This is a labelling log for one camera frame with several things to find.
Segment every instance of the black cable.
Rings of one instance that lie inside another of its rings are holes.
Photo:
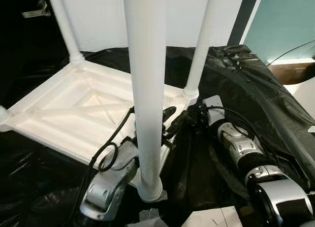
[[[102,159],[102,160],[100,161],[100,163],[98,164],[98,170],[99,170],[99,172],[108,171],[108,170],[113,166],[113,164],[115,163],[116,158],[117,158],[117,155],[118,155],[118,146],[117,146],[115,143],[110,142],[107,146],[114,146],[114,148],[115,148],[115,150],[114,150],[114,156],[113,156],[111,162],[110,162],[106,167],[104,167],[104,168],[102,168],[102,167],[103,167],[103,164],[104,164],[104,162],[105,162],[106,156],[103,157],[103,159]]]
[[[248,137],[249,139],[252,139],[249,134],[247,134],[247,133],[241,131],[241,130],[237,127],[237,125],[235,125],[232,121],[229,121],[229,120],[228,120],[228,122],[231,123],[232,126],[235,128],[235,130],[238,131],[241,135],[243,135],[243,136],[245,136],[245,137]]]
[[[71,222],[72,222],[72,218],[73,218],[73,215],[75,213],[75,210],[79,204],[79,202],[82,200],[82,197],[84,195],[84,192],[87,188],[87,185],[89,184],[91,178],[91,171],[93,169],[93,165],[95,164],[97,158],[99,157],[99,155],[106,149],[106,147],[108,147],[112,140],[116,137],[116,135],[119,133],[119,131],[122,129],[122,127],[125,125],[126,121],[128,120],[130,114],[134,113],[134,107],[130,108],[129,111],[127,112],[127,114],[125,115],[125,117],[123,118],[122,122],[119,124],[119,126],[116,128],[116,130],[114,131],[114,133],[111,135],[111,137],[107,140],[107,142],[94,154],[94,156],[92,157],[88,167],[87,167],[87,170],[82,178],[82,181],[81,181],[81,184],[80,184],[80,187],[79,187],[79,190],[78,190],[78,195],[75,199],[75,203],[73,205],[73,208],[71,210],[71,213],[70,213],[70,216],[69,216],[69,219],[68,219],[68,222],[67,222],[67,225],[70,225]]]
[[[238,117],[242,118],[242,120],[244,120],[244,122],[246,123],[246,125],[253,131],[254,135],[257,137],[258,141],[260,142],[260,144],[262,145],[262,149],[264,150],[265,154],[268,154],[268,151],[265,149],[265,146],[263,146],[263,144],[265,145],[265,143],[262,141],[262,139],[260,138],[260,136],[258,136],[258,131],[255,129],[255,127],[251,124],[251,122],[249,122],[248,119],[246,119],[243,115],[241,115],[240,113],[236,112],[235,110],[232,110],[230,108],[227,107],[223,107],[223,106],[210,106],[210,107],[206,107],[208,110],[210,109],[222,109],[228,112],[231,112],[235,115],[237,115]],[[269,149],[271,154],[274,156],[276,165],[279,167],[279,160],[277,157],[277,154],[273,151],[273,149]]]
[[[241,127],[243,129],[246,130],[246,132],[248,133],[248,138],[250,139],[254,139],[255,135],[252,133],[252,131],[250,131],[249,126],[246,124],[246,122],[240,118],[233,118],[233,121],[236,123],[236,125],[238,127]]]
[[[294,51],[294,50],[296,50],[296,49],[298,49],[298,48],[300,48],[300,47],[302,47],[302,46],[305,46],[305,45],[307,45],[307,44],[310,44],[310,43],[312,43],[312,42],[314,42],[314,41],[315,41],[315,40],[309,41],[309,42],[307,42],[307,43],[304,43],[304,44],[302,44],[302,45],[300,45],[300,46],[297,46],[297,47],[295,47],[295,48],[293,48],[293,49],[291,49],[291,50],[289,50],[289,51],[283,53],[282,55],[280,55],[279,57],[277,57],[276,59],[274,59],[273,61],[271,61],[271,62],[267,65],[267,67],[268,67],[269,65],[271,65],[273,62],[275,62],[277,59],[279,59],[279,58],[281,58],[282,56],[286,55],[287,53],[290,53],[291,51]]]

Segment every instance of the black tarp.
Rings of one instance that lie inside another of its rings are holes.
[[[192,48],[167,48],[166,84],[185,86],[193,52]],[[85,56],[91,62],[130,72],[126,48]],[[17,80],[6,106],[51,76],[40,70],[27,74],[38,74],[40,80]],[[220,95],[224,106],[243,114],[268,145],[287,158],[280,159],[281,168],[306,190],[315,187],[315,135],[307,133],[315,121],[246,46],[210,48],[199,91],[198,103]],[[198,119],[197,106],[189,112]],[[161,175],[169,201],[158,205],[169,226],[180,226],[193,210],[228,205],[239,210],[248,205],[247,191],[233,164],[206,130],[184,125],[176,144]],[[0,145],[0,227],[59,226],[69,213],[85,166],[12,131],[0,133]],[[298,160],[309,184],[290,154]],[[136,221],[138,211],[149,208],[133,189],[122,206],[119,216],[129,223]]]

